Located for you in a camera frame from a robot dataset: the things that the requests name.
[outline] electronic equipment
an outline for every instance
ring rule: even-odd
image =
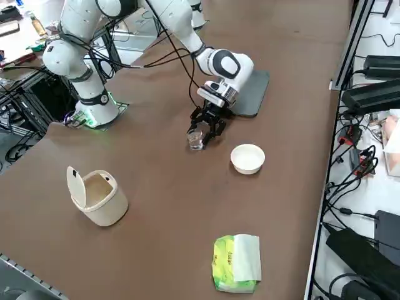
[[[74,97],[73,91],[70,91],[60,80],[53,77],[42,79],[31,86],[30,90],[52,121],[62,122],[67,113],[75,110],[78,100]]]
[[[68,78],[75,87],[79,95],[76,113],[84,112],[87,126],[95,128],[110,123],[117,118],[119,109],[84,57],[102,14],[109,19],[119,19],[132,14],[139,6],[152,12],[183,44],[204,74],[218,78],[206,81],[197,90],[205,99],[198,115],[203,116],[202,122],[210,121],[209,136],[218,135],[219,131],[213,126],[219,124],[223,116],[216,113],[218,109],[214,106],[225,113],[235,104],[236,96],[252,74],[254,63],[245,54],[214,49],[203,43],[192,27],[193,14],[198,20],[198,14],[202,13],[201,0],[66,0],[61,14],[60,39],[47,45],[44,64],[54,74]],[[192,119],[191,128],[195,125]]]
[[[354,170],[354,175],[356,176],[362,176],[366,173],[375,175],[372,161],[367,159],[366,155],[363,155],[363,150],[359,150],[355,147],[350,149],[350,168]]]
[[[371,291],[371,288],[359,281],[350,281],[342,289],[341,299],[343,300],[381,300]]]
[[[10,5],[0,10],[0,23],[18,20],[21,18],[22,16],[19,13],[18,8],[16,8],[15,6]]]
[[[363,131],[356,124],[348,124],[344,126],[337,137],[339,144],[346,144],[352,146],[356,144],[360,138]]]
[[[397,300],[400,295],[400,267],[393,264],[378,250],[372,247],[367,239],[350,228],[337,231],[324,224],[330,235],[326,244],[365,282],[381,299]]]
[[[374,238],[384,244],[376,244],[377,250],[388,258],[392,263],[400,266],[400,216],[386,211],[377,211],[375,214],[379,219],[375,220]]]
[[[342,101],[349,108],[345,115],[350,116],[400,108],[400,79],[349,89],[343,93]]]
[[[400,78],[400,56],[369,55],[364,62],[363,74],[368,79]]]

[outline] white trash can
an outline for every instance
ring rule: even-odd
[[[82,178],[68,167],[67,184],[76,207],[99,226],[113,225],[128,210],[128,200],[106,171],[93,171]]]

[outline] cable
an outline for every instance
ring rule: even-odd
[[[149,0],[146,0],[146,3],[147,3],[147,5],[150,7],[150,9],[151,9],[152,13],[154,14],[154,16],[155,16],[155,17],[157,18],[157,20],[159,21],[159,23],[160,23],[162,29],[163,29],[164,31],[167,31],[167,29],[165,28],[163,22],[161,22],[161,19],[160,19],[160,17],[158,16],[156,10],[153,8],[153,5],[150,3]],[[189,71],[188,71],[188,69],[187,69],[185,63],[183,62],[182,57],[179,55],[179,52],[178,52],[178,50],[176,49],[176,46],[175,46],[173,40],[171,39],[171,37],[170,37],[169,35],[167,35],[167,38],[169,39],[169,42],[171,43],[171,45],[172,45],[172,47],[174,48],[174,50],[176,51],[176,54],[178,55],[179,60],[181,61],[182,66],[183,66],[183,68],[185,69],[186,74],[189,76],[189,78],[190,78],[190,80],[191,80],[191,84],[194,83],[194,85],[197,86],[197,88],[199,88],[199,85],[196,83],[196,81],[194,81],[193,77],[191,77],[191,75],[189,74]]]
[[[144,17],[144,14],[148,13],[149,11],[145,11],[144,13],[142,13],[142,18],[145,20],[151,20],[153,17]]]
[[[325,291],[319,284],[318,282],[315,280],[315,278],[312,279],[312,283],[321,291],[321,293],[323,293],[326,297],[329,297],[329,293],[327,291]]]
[[[392,41],[391,44],[388,44],[388,42],[386,42],[386,40],[385,40],[385,38],[383,37],[383,35],[380,34],[380,33],[379,33],[379,34],[373,34],[372,36],[361,36],[361,38],[362,38],[362,39],[369,39],[369,38],[374,38],[374,37],[376,37],[376,36],[380,36],[381,39],[382,39],[382,42],[385,44],[385,46],[388,47],[388,48],[390,48],[390,47],[393,47],[393,46],[394,46],[394,44],[396,43],[396,36],[400,36],[400,33],[396,33],[396,34],[393,36],[393,41]]]
[[[335,148],[335,150],[332,152],[332,155],[336,153],[337,150],[344,144],[344,142],[340,142],[339,145]]]
[[[355,214],[357,216],[364,216],[364,217],[371,218],[371,219],[374,219],[374,220],[379,220],[379,218],[377,216],[373,215],[373,214],[365,214],[365,213],[361,213],[361,212],[354,212],[351,209],[346,208],[346,207],[337,208],[337,207],[334,207],[332,205],[331,208],[336,209],[341,214],[344,214],[346,216],[351,216],[351,215]]]
[[[375,133],[374,133],[370,128],[368,128],[368,127],[365,126],[365,125],[360,125],[360,127],[365,128],[366,130],[368,130],[368,131],[372,134],[373,138],[374,138],[377,142],[383,144],[383,141],[382,141],[381,139],[379,139],[379,138],[375,135]]]
[[[19,152],[21,150],[25,150],[27,151],[29,148],[31,148],[31,145],[27,145],[26,143],[33,138],[35,135],[37,134],[37,132],[33,132],[31,134],[26,134],[25,136],[23,136],[19,142],[17,142],[13,147],[11,147],[5,156],[5,160],[9,163],[9,164],[13,164],[15,163],[18,159],[20,159],[23,155],[20,154]]]
[[[115,31],[115,27],[113,27],[112,28],[112,41],[113,42],[122,42],[122,43],[128,42],[129,39],[131,38],[131,34],[133,34],[133,32],[131,32],[129,30],[128,25],[126,24],[125,20],[121,20],[121,22],[123,22],[125,24],[126,28],[127,28],[127,34],[128,34],[127,39],[125,41],[122,41],[122,40],[119,40],[119,39],[115,39],[115,32],[116,31]]]
[[[334,196],[336,196],[337,194],[339,194],[341,191],[343,191],[344,189],[346,189],[351,183],[353,183],[354,181],[357,181],[357,180],[360,180],[360,179],[362,179],[363,177],[365,177],[365,176],[367,176],[368,174],[370,174],[373,170],[375,170],[375,168],[376,168],[376,166],[378,165],[378,159],[376,158],[376,157],[372,157],[371,158],[371,161],[376,161],[376,163],[374,164],[374,166],[372,167],[372,168],[370,168],[369,166],[366,168],[366,172],[364,172],[364,173],[362,173],[362,176],[357,176],[355,179],[353,179],[353,180],[351,180],[351,181],[349,181],[349,182],[347,182],[347,180],[353,175],[353,173],[354,173],[354,171],[355,170],[357,170],[360,166],[361,166],[361,164],[363,164],[364,162],[365,162],[365,160],[363,160],[362,162],[360,162],[359,164],[358,164],[358,166],[356,166],[351,172],[350,172],[350,174],[349,175],[347,175],[346,176],[346,178],[345,179],[343,179],[343,181],[342,181],[342,183],[341,184],[338,184],[336,187],[336,190],[333,192],[333,194],[329,197],[329,198],[327,198],[327,199],[325,199],[324,201],[326,202],[326,206],[327,206],[327,209],[324,211],[324,213],[322,214],[322,216],[324,216],[325,214],[326,214],[326,212],[328,211],[328,209],[329,209],[329,207],[331,207],[331,206],[334,206],[336,203],[337,203],[337,201],[340,199],[336,199],[332,204],[330,203],[330,201],[331,201],[331,199],[333,199],[333,197]]]
[[[36,70],[42,73],[45,73],[51,77],[57,77],[57,75],[53,74],[52,72],[48,71],[45,69],[45,67],[26,67],[26,66],[10,66],[10,67],[4,67],[3,71],[10,71],[10,70],[17,70],[17,69],[32,69]]]
[[[367,276],[358,275],[356,273],[344,273],[344,274],[339,275],[338,277],[334,278],[332,280],[331,284],[329,285],[329,292],[328,292],[329,293],[329,300],[333,300],[333,299],[336,300],[337,299],[337,296],[332,294],[333,286],[336,283],[336,281],[338,281],[341,278],[345,278],[345,277],[356,277],[356,278],[361,278],[362,280],[365,280],[367,282],[369,281],[369,282],[379,286],[380,288],[384,289],[386,292],[393,293],[394,295],[396,295],[397,299],[400,299],[400,294],[397,291],[391,289],[390,287],[388,287],[387,285],[383,284],[382,282],[380,282],[378,280],[372,279],[372,278],[367,277]]]
[[[349,194],[349,193],[351,193],[351,192],[354,192],[356,189],[358,189],[358,188],[360,187],[360,185],[361,185],[361,179],[358,179],[357,186],[354,187],[353,189],[350,189],[350,190],[344,192],[344,193],[341,194],[339,197],[337,197],[336,200],[335,200],[335,204],[336,204],[341,198],[343,198],[345,195],[347,195],[347,194]]]

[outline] black device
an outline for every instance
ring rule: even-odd
[[[375,175],[374,164],[371,164],[371,160],[367,159],[366,155],[362,154],[363,150],[359,150],[353,147],[350,150],[350,168],[354,170],[354,175],[362,176],[365,173]]]
[[[0,23],[19,20],[21,18],[22,16],[19,13],[18,8],[16,8],[15,6],[10,5],[0,10]]]
[[[330,235],[326,244],[365,282],[382,300],[398,300],[400,296],[400,267],[372,247],[366,238],[351,228],[337,231],[324,224]]]
[[[374,238],[379,242],[392,246],[377,244],[377,250],[392,263],[400,266],[400,251],[393,248],[400,249],[400,216],[386,211],[377,211],[375,216],[379,219],[375,220]]]
[[[204,135],[202,140],[204,149],[210,140],[220,136],[226,127],[224,119],[231,119],[233,112],[226,106],[218,107],[213,103],[207,103],[203,108],[197,107],[191,114],[191,126],[189,131],[196,129],[200,124],[209,126],[209,131]]]
[[[371,289],[359,282],[359,281],[350,281],[345,284],[342,289],[341,299],[343,300],[381,300],[381,298],[371,291]]]
[[[53,121],[63,121],[67,113],[75,110],[78,97],[74,93],[73,86],[68,88],[58,78],[42,79],[33,85],[31,90]]]
[[[369,55],[364,62],[368,79],[392,80],[400,78],[400,56]]]
[[[400,108],[400,79],[349,89],[342,101],[349,108],[345,114],[351,116]]]
[[[352,146],[356,144],[363,131],[356,124],[349,123],[348,126],[344,126],[337,137],[337,141],[341,144]]]

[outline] bottle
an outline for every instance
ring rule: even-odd
[[[17,5],[18,5],[19,8],[23,8],[24,7],[23,0],[15,0],[15,2],[17,2]]]
[[[44,30],[42,23],[36,18],[36,16],[33,14],[33,12],[31,12],[29,14],[29,16],[31,17],[32,25],[35,28],[37,34],[40,36],[47,35],[46,30]]]

